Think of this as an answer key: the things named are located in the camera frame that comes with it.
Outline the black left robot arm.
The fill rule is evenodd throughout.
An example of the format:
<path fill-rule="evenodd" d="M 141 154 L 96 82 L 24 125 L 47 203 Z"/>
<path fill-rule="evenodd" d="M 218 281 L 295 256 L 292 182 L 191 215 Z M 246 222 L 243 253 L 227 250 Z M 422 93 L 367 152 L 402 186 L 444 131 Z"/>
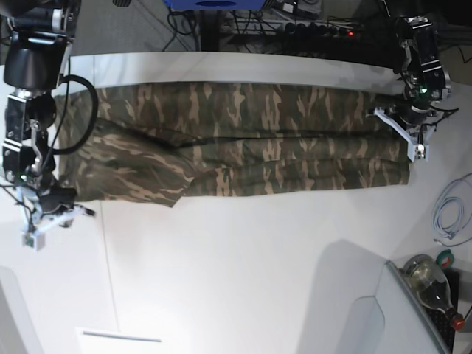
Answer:
<path fill-rule="evenodd" d="M 458 108 L 440 108 L 451 96 L 451 79 L 440 62 L 437 26 L 424 1 L 378 1 L 389 36 L 393 71 L 402 93 L 379 103 L 373 114 L 406 142 L 409 161 L 429 158 L 431 135 Z"/>

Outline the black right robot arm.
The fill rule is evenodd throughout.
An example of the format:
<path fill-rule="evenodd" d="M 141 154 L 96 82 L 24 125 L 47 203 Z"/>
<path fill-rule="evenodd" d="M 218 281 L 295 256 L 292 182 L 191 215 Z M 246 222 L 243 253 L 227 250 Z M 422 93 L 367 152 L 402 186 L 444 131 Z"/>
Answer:
<path fill-rule="evenodd" d="M 1 2 L 1 17 L 10 27 L 3 80 L 14 89 L 5 110 L 1 175 L 7 182 L 4 190 L 15 190 L 13 199 L 22 209 L 22 243 L 35 251 L 44 247 L 49 229 L 69 227 L 78 215 L 95 214 L 76 204 L 76 190 L 62 187 L 54 175 L 55 157 L 78 151 L 97 121 L 95 87 L 83 77 L 65 73 L 80 7 L 80 1 Z M 71 82 L 87 88 L 91 116 L 78 142 L 57 149 L 48 130 L 52 126 L 60 130 L 66 115 L 58 113 L 52 92 Z"/>

